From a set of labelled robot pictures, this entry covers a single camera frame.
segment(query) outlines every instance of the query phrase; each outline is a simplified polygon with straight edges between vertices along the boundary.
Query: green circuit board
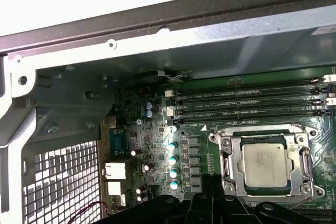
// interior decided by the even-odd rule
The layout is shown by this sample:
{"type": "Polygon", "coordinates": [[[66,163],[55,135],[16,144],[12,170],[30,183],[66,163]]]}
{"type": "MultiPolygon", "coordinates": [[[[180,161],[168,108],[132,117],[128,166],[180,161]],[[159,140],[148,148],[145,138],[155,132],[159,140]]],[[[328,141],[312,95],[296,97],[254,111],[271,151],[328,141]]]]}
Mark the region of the green circuit board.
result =
{"type": "MultiPolygon", "coordinates": [[[[273,73],[252,74],[239,77],[224,77],[206,80],[180,81],[159,86],[142,87],[135,90],[122,90],[119,96],[119,114],[117,115],[117,129],[111,131],[111,142],[115,136],[122,135],[127,143],[126,154],[129,150],[140,149],[141,154],[135,157],[134,171],[132,173],[132,188],[129,191],[130,205],[138,204],[135,201],[135,189],[140,185],[146,185],[149,198],[161,194],[170,194],[180,200],[186,193],[198,192],[202,188],[202,174],[220,174],[221,165],[218,145],[211,143],[208,136],[211,132],[218,131],[230,125],[265,125],[265,124],[300,124],[313,127],[318,130],[318,136],[310,142],[311,157],[313,162],[314,183],[325,190],[323,198],[310,201],[301,208],[312,209],[336,209],[336,117],[332,113],[321,116],[315,115],[315,111],[308,109],[307,97],[323,100],[324,93],[306,95],[306,89],[311,87],[297,85],[295,89],[290,87],[288,98],[293,98],[293,106],[281,106],[268,108],[261,107],[258,110],[249,111],[255,117],[235,119],[235,112],[225,114],[218,113],[214,108],[207,112],[203,103],[197,103],[199,98],[211,98],[213,90],[224,88],[225,90],[244,89],[249,85],[262,85],[268,87],[268,92],[277,90],[279,82],[299,83],[303,79],[313,79],[326,74],[335,74],[336,67],[320,67],[300,70],[289,70],[273,73]],[[181,113],[181,119],[176,124],[177,131],[172,132],[172,126],[168,126],[166,116],[165,91],[174,90],[180,92],[173,98],[180,101],[196,98],[181,113]],[[146,117],[145,103],[152,104],[153,115],[146,117]],[[168,150],[169,143],[176,142],[178,147],[168,150]],[[168,163],[171,156],[177,156],[175,165],[168,163]],[[143,170],[143,165],[153,163],[154,168],[148,172],[143,170]],[[170,184],[173,180],[169,176],[172,168],[177,168],[179,173],[178,189],[172,190],[170,184]]],[[[318,86],[324,89],[325,84],[318,86]]]]}

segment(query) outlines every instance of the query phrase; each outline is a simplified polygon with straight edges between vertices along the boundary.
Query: screw hole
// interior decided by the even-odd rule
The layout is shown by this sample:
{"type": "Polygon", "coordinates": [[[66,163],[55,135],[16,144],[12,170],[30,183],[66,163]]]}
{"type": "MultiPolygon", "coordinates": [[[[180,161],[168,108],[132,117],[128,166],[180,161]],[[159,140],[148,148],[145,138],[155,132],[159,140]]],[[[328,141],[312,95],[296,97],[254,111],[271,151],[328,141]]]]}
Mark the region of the screw hole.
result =
{"type": "Polygon", "coordinates": [[[316,190],[316,194],[318,195],[318,196],[321,196],[321,195],[323,195],[323,192],[322,192],[322,190],[316,190]]]}
{"type": "Polygon", "coordinates": [[[21,86],[26,85],[26,83],[27,83],[27,77],[25,77],[25,76],[21,76],[21,77],[18,79],[18,83],[19,83],[19,85],[21,85],[21,86]]]}

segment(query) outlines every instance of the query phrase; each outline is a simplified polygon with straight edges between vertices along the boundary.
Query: chip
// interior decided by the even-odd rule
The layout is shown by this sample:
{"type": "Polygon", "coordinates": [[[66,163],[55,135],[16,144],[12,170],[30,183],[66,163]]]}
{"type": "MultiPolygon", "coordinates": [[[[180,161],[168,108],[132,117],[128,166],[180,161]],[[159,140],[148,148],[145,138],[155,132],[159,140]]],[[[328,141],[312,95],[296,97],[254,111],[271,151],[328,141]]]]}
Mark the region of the chip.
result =
{"type": "Polygon", "coordinates": [[[164,155],[163,154],[159,154],[158,158],[159,158],[160,161],[162,161],[162,160],[164,160],[164,155]]]}
{"type": "Polygon", "coordinates": [[[191,184],[200,184],[200,183],[201,183],[201,177],[191,176],[191,184]]]}
{"type": "Polygon", "coordinates": [[[193,185],[191,187],[191,192],[193,192],[193,193],[201,193],[202,189],[201,189],[201,187],[199,185],[193,185]]]}
{"type": "Polygon", "coordinates": [[[191,174],[200,174],[201,168],[199,166],[190,167],[191,174]]]}
{"type": "Polygon", "coordinates": [[[324,162],[327,163],[327,164],[330,164],[330,163],[334,162],[334,159],[333,159],[333,157],[325,157],[324,162]]]}
{"type": "Polygon", "coordinates": [[[191,165],[198,165],[200,163],[199,157],[190,157],[189,162],[191,165]]]}
{"type": "Polygon", "coordinates": [[[188,144],[198,144],[198,138],[196,137],[189,137],[188,144]]]}
{"type": "Polygon", "coordinates": [[[195,155],[199,153],[198,147],[189,147],[189,154],[195,155]]]}
{"type": "Polygon", "coordinates": [[[183,163],[189,163],[189,158],[187,158],[187,157],[183,157],[183,158],[182,158],[182,162],[183,162],[183,163]]]}
{"type": "Polygon", "coordinates": [[[130,137],[137,137],[137,133],[135,131],[130,132],[130,137]]]}
{"type": "Polygon", "coordinates": [[[144,136],[143,137],[143,142],[144,143],[149,143],[149,139],[150,139],[149,136],[144,136]]]}
{"type": "Polygon", "coordinates": [[[287,185],[286,160],[282,144],[245,144],[242,153],[246,186],[265,188],[287,185]]]}

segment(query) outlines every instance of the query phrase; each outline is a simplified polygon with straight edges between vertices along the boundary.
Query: metal bracket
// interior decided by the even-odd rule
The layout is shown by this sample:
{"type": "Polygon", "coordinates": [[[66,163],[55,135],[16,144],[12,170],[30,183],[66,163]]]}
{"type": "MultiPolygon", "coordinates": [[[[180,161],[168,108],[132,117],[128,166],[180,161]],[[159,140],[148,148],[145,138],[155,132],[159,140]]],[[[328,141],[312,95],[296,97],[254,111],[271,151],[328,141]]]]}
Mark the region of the metal bracket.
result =
{"type": "Polygon", "coordinates": [[[14,134],[8,146],[0,149],[1,223],[22,222],[21,151],[35,128],[36,109],[34,107],[14,134]]]}

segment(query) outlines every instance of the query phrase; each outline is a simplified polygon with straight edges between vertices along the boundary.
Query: solid capacitor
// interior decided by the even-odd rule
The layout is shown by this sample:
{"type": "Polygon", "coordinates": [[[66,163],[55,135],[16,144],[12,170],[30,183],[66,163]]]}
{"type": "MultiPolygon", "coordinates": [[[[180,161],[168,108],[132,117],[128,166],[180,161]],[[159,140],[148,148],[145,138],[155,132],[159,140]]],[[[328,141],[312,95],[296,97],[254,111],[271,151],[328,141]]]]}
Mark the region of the solid capacitor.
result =
{"type": "Polygon", "coordinates": [[[147,111],[145,112],[145,116],[146,116],[147,118],[151,118],[151,117],[153,116],[153,112],[152,112],[151,110],[147,110],[147,111]]]}
{"type": "Polygon", "coordinates": [[[177,168],[173,168],[173,169],[171,169],[170,170],[170,172],[169,172],[169,176],[171,177],[171,178],[176,178],[177,177],[177,175],[178,175],[178,169],[177,168]]]}
{"type": "Polygon", "coordinates": [[[179,160],[178,158],[179,158],[179,157],[177,157],[176,155],[171,156],[171,157],[168,159],[168,163],[169,163],[170,165],[175,165],[176,162],[179,160]]]}
{"type": "Polygon", "coordinates": [[[170,144],[167,146],[167,149],[168,149],[169,151],[173,151],[173,150],[175,150],[175,149],[177,148],[177,146],[178,146],[177,142],[173,142],[173,143],[170,143],[170,144]]]}
{"type": "Polygon", "coordinates": [[[145,109],[150,110],[151,108],[153,108],[153,104],[151,102],[146,102],[145,109]]]}
{"type": "Polygon", "coordinates": [[[154,164],[153,163],[148,163],[144,167],[145,171],[148,171],[148,170],[153,169],[153,168],[154,168],[154,164]]]}
{"type": "Polygon", "coordinates": [[[146,191],[146,187],[144,185],[139,186],[135,192],[136,194],[141,194],[143,191],[146,191]]]}
{"type": "Polygon", "coordinates": [[[140,195],[136,197],[137,201],[143,201],[143,199],[146,197],[146,192],[142,192],[140,195]]]}
{"type": "Polygon", "coordinates": [[[170,188],[172,190],[176,190],[178,189],[180,182],[177,179],[174,179],[171,183],[170,183],[170,188]]]}

